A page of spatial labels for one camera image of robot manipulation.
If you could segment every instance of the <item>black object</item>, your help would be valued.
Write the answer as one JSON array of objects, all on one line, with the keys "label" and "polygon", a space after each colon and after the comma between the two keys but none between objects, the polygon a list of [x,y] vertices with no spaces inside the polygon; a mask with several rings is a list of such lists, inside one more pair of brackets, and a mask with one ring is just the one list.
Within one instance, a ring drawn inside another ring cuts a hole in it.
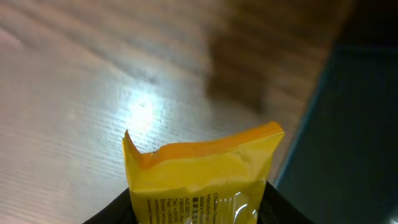
[{"label": "black object", "polygon": [[[258,224],[303,223],[312,224],[267,182],[259,210]],[[129,189],[84,224],[136,224]]]},{"label": "black object", "polygon": [[396,1],[358,1],[277,189],[317,224],[397,223]]}]

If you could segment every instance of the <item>wood grain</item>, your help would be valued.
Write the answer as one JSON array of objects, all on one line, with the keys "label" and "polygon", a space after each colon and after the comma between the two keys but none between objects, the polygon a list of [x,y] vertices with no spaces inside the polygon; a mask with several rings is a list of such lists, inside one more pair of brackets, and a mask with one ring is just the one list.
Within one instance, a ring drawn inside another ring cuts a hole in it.
[{"label": "wood grain", "polygon": [[274,120],[277,178],[352,2],[0,0],[0,223],[81,223],[142,151]]}]

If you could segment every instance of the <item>plastic wrapper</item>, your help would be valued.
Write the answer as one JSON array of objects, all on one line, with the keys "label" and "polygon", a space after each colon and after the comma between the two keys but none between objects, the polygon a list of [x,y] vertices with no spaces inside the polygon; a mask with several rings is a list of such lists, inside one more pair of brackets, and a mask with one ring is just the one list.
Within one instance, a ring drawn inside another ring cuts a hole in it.
[{"label": "plastic wrapper", "polygon": [[217,141],[168,144],[141,154],[126,132],[126,174],[137,222],[256,223],[283,136],[271,122]]}]

